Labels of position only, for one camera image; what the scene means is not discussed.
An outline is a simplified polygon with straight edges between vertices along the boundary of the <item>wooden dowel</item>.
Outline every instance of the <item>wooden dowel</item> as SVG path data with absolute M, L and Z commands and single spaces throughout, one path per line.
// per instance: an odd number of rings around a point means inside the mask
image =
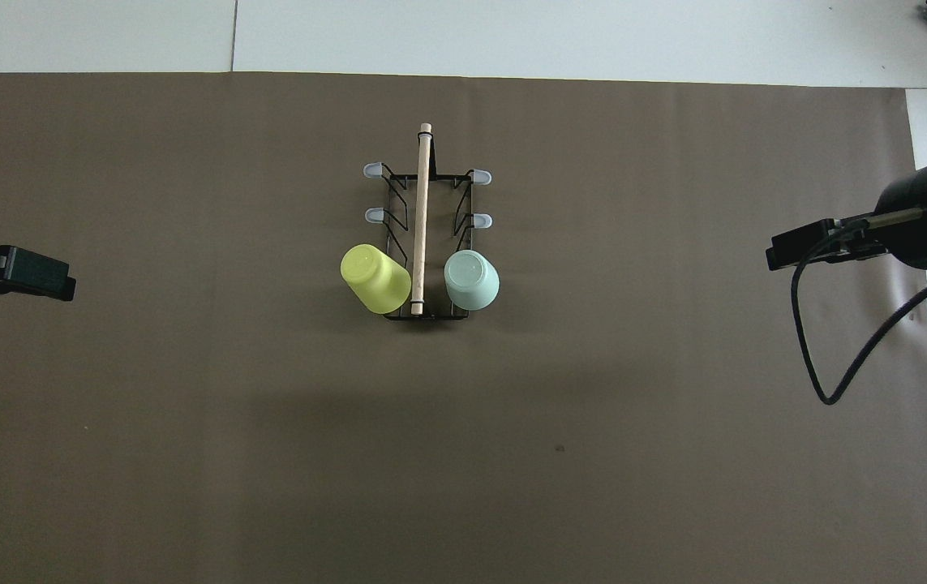
M 423 314 L 423 267 L 427 262 L 427 185 L 431 181 L 431 125 L 419 125 L 419 156 L 416 159 L 416 222 L 412 243 L 412 299 L 409 313 Z

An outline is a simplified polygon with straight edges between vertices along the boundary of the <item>brown paper backdrop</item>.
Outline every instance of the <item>brown paper backdrop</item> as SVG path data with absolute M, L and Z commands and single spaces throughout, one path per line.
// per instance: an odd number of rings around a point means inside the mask
M 459 323 L 337 273 L 420 122 L 496 176 Z M 763 255 L 911 170 L 900 90 L 0 75 L 0 244 L 79 280 L 0 297 L 0 582 L 927 582 L 926 314 L 822 406 Z M 828 384 L 922 284 L 807 273 Z

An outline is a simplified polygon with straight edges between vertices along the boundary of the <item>white floor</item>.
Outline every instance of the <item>white floor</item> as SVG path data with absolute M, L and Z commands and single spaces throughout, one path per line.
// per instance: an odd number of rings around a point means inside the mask
M 329 71 L 911 88 L 916 163 L 927 164 L 923 0 L 238 4 L 0 0 L 0 71 Z M 873 197 L 865 193 L 865 209 Z

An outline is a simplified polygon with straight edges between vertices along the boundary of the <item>black cable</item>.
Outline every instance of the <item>black cable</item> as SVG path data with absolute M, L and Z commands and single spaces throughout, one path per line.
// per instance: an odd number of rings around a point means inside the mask
M 912 296 L 911 299 L 907 300 L 903 306 L 899 307 L 899 310 L 894 311 L 892 316 L 886 319 L 885 322 L 882 322 L 882 326 L 879 326 L 878 330 L 875 330 L 870 340 L 867 341 L 867 344 L 864 344 L 859 354 L 852 360 L 852 365 L 849 365 L 849 368 L 845 370 L 845 375 L 843 375 L 842 380 L 839 381 L 838 388 L 835 389 L 830 396 L 824 394 L 823 388 L 820 387 L 820 380 L 816 377 L 816 369 L 813 367 L 813 358 L 809 354 L 809 345 L 807 341 L 805 341 L 805 330 L 803 324 L 801 324 L 801 311 L 798 310 L 798 281 L 801 279 L 801 273 L 805 270 L 805 266 L 809 265 L 812 259 L 816 258 L 816 255 L 819 254 L 823 248 L 829 247 L 829 245 L 836 243 L 836 241 L 840 241 L 842 237 L 850 233 L 867 229 L 869 225 L 870 223 L 868 223 L 867 219 L 859 219 L 859 221 L 849 222 L 847 225 L 842 226 L 841 229 L 835 230 L 834 233 L 824 237 L 819 243 L 814 245 L 814 247 L 810 248 L 810 251 L 803 255 L 803 258 L 798 262 L 798 266 L 794 269 L 794 274 L 791 277 L 791 313 L 794 315 L 794 329 L 796 329 L 796 333 L 798 333 L 798 346 L 801 348 L 801 357 L 805 361 L 805 370 L 809 371 L 809 380 L 813 382 L 813 389 L 816 391 L 816 397 L 820 398 L 820 402 L 823 402 L 827 406 L 833 406 L 833 404 L 841 399 L 842 394 L 845 393 L 845 389 L 852 383 L 852 377 L 856 376 L 857 371 L 860 370 L 860 366 L 863 365 L 864 361 L 867 361 L 867 356 L 874 350 L 875 346 L 878 346 L 882 337 L 885 337 L 886 333 L 888 333 L 900 319 L 904 318 L 904 316 L 911 310 L 914 310 L 918 304 L 924 302 L 927 298 L 926 286 L 923 290 Z

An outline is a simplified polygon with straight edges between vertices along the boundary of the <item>plastic cup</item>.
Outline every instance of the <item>plastic cup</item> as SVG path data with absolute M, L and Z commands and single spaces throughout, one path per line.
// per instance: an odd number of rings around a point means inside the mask
M 341 277 L 364 306 L 376 314 L 397 310 L 412 289 L 408 271 L 369 243 L 356 245 L 344 254 Z
M 500 275 L 473 249 L 460 249 L 445 262 L 445 288 L 453 304 L 478 311 L 492 303 L 500 292 Z

